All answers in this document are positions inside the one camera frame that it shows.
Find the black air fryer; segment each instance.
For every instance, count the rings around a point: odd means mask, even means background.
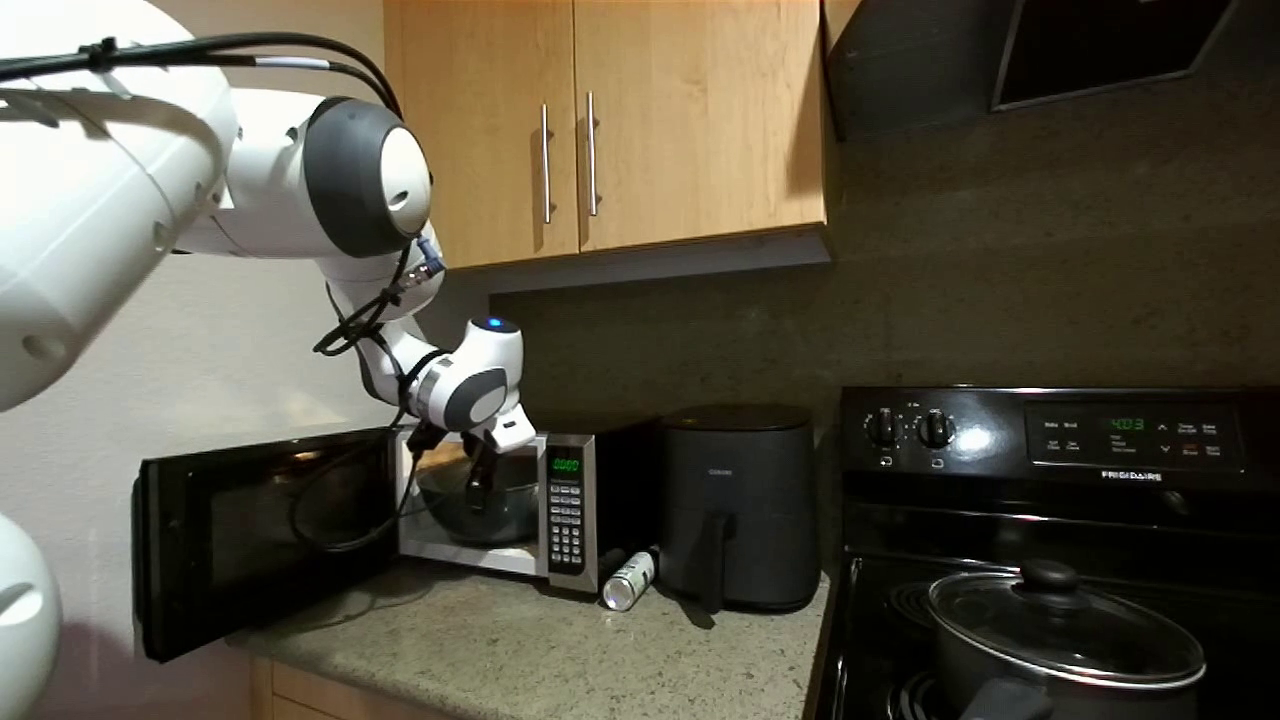
[[[804,409],[717,406],[665,426],[668,587],[693,609],[791,611],[817,593]]]

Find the microwave door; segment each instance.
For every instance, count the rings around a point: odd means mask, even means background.
[[[393,431],[157,457],[131,484],[148,659],[300,611],[397,561]]]

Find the stove knob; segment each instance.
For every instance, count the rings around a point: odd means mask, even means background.
[[[926,412],[914,419],[914,441],[926,443],[926,448],[947,448],[947,441],[951,441],[951,417],[938,412],[938,409],[926,409]]]
[[[874,412],[868,412],[868,441],[874,443],[874,448],[890,448],[896,443],[896,417],[890,417],[890,409],[874,409]]]

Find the wall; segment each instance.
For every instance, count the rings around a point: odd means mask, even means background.
[[[1276,386],[1280,59],[828,157],[831,268],[506,297],[547,417],[841,386]]]
[[[379,4],[167,8],[199,34],[321,27],[379,50]],[[306,351],[327,327],[306,259],[167,259],[50,393],[0,417],[0,511],[34,535],[62,593],[61,670],[34,716],[246,716],[238,652],[141,656],[128,488],[143,457],[383,426],[353,358]]]

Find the oven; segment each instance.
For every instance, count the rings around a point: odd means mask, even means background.
[[[1270,388],[845,388],[818,716],[1280,716],[1276,417]],[[1075,587],[1189,631],[1199,671],[1176,691],[1091,691],[1091,676],[1058,681],[979,644],[995,652],[987,671],[1014,670],[1026,698],[982,691],[991,676],[955,691],[931,593],[1030,564],[1070,569]]]

